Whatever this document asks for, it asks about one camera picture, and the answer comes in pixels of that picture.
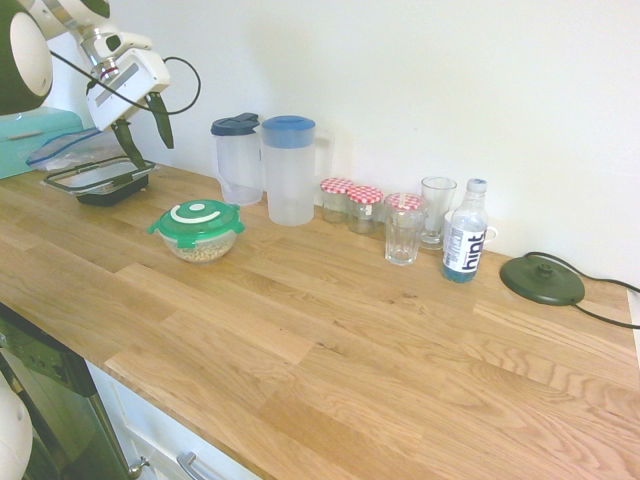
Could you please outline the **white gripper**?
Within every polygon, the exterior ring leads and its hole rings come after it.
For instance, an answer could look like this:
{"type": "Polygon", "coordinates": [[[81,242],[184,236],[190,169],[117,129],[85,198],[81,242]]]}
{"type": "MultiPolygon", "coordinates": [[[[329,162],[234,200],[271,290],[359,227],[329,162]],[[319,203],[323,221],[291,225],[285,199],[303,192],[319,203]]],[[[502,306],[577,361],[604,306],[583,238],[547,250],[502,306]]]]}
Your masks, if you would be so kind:
{"type": "Polygon", "coordinates": [[[136,104],[147,105],[164,145],[173,149],[169,114],[160,94],[169,84],[169,71],[156,52],[132,48],[115,60],[110,72],[99,77],[99,84],[88,90],[87,104],[94,125],[102,131],[112,125],[118,143],[138,169],[145,168],[145,160],[133,141],[126,119],[133,116],[139,107],[126,102],[123,97],[136,104]]]}

